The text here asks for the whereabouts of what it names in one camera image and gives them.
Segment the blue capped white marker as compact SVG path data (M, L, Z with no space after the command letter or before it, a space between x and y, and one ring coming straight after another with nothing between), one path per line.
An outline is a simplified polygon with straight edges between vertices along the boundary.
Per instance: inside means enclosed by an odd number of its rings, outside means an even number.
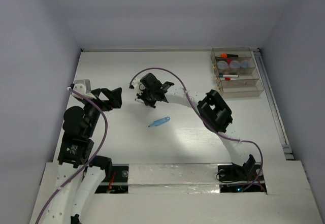
M238 75L219 75L220 78L238 78L239 76Z

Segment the blue translucent highlighter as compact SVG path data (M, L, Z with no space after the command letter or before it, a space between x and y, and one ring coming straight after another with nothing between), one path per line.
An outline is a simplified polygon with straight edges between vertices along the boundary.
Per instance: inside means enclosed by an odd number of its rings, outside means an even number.
M158 119L158 120L152 122L148 127L157 127L157 126L160 126L160 125L162 125L164 123L169 122L170 119L171 118L169 116L164 117L164 118L161 118L161 119Z

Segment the black capped white marker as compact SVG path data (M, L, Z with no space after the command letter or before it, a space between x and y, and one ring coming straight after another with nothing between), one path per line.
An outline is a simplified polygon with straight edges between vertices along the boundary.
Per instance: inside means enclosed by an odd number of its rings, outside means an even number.
M140 100L140 99L138 99L138 98L135 98L135 101L136 101L136 102L138 102L138 103L141 103L141 104L143 104L143 101L142 101L142 100Z

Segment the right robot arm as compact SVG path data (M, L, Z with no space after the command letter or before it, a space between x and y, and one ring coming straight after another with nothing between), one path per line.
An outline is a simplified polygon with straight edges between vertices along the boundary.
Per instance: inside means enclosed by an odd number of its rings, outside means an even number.
M155 107L157 102L177 104L192 108L204 126L215 133L228 151L231 162L219 165L217 177L221 182L256 181L261 174L252 153L246 150L246 141L240 139L233 126L232 111L219 92L190 92L185 84L176 88L173 82L160 82L152 73L140 79L133 78L129 83L136 89L137 99L146 106Z

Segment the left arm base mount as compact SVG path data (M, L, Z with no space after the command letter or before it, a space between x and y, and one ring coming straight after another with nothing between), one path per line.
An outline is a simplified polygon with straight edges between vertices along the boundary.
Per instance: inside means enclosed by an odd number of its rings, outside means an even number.
M113 165L112 173L97 187L96 194L127 194L129 165Z

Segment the paperclip jar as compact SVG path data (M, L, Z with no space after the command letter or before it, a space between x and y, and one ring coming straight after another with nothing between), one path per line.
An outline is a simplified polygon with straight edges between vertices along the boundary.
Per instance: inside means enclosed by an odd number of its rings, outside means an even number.
M240 62L240 67L243 69L251 68L251 62L249 60L242 60Z
M238 70L241 68L241 64L237 60L232 60L229 64L229 67L232 73L237 73Z
M229 71L229 65L224 60L220 60L217 62L217 68L220 74L227 74Z

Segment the pink black highlighter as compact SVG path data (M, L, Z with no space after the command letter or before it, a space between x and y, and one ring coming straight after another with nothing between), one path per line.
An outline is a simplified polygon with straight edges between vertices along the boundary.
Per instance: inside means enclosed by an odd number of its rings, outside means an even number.
M235 64L235 62L232 59L227 59L226 62L230 67Z

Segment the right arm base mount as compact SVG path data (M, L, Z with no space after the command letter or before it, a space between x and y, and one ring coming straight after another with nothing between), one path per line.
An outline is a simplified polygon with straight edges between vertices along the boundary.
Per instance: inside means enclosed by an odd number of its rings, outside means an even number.
M221 193L266 193L267 187L263 173L254 181L260 171L260 164L255 165L248 174L233 165L219 165L216 180Z

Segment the orange black highlighter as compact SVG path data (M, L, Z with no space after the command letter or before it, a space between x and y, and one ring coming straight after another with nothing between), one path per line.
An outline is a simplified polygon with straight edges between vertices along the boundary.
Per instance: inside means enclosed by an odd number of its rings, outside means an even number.
M220 57L222 58L238 58L239 56L236 54L227 54L227 53L223 53L220 55Z

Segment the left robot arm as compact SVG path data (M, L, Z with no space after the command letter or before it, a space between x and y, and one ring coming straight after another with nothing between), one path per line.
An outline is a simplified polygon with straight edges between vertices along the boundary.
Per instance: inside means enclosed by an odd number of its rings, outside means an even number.
M58 154L55 191L42 207L36 223L81 223L91 198L100 183L111 178L112 160L100 156L108 133L105 112L122 106L122 89L90 90L86 84L73 83L67 88L84 106L68 108L63 115L63 137ZM93 150L92 135L103 117L103 138Z

